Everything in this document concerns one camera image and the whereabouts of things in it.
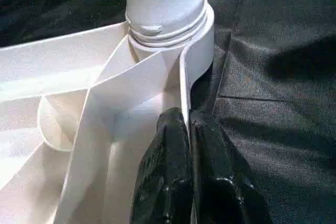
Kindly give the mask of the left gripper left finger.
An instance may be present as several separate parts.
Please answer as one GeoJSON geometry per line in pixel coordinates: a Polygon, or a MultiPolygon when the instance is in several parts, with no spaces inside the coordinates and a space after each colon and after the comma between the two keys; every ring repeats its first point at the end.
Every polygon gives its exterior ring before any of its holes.
{"type": "Polygon", "coordinates": [[[170,108],[140,161],[130,223],[189,223],[192,204],[188,133],[181,109],[170,108]]]}

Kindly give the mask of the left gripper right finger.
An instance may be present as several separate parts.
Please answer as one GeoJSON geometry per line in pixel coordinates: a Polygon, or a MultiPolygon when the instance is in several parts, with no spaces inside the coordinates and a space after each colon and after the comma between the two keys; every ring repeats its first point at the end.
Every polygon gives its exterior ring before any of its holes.
{"type": "Polygon", "coordinates": [[[248,162],[210,115],[190,112],[197,223],[272,223],[248,162]]]}

